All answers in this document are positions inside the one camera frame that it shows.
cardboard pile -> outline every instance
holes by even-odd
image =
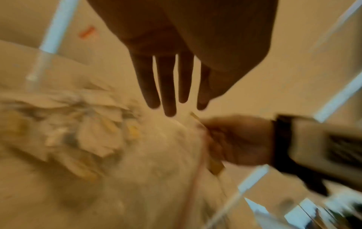
[[[104,158],[140,135],[137,106],[125,106],[112,91],[3,91],[0,102],[3,142],[89,181],[102,176]]]

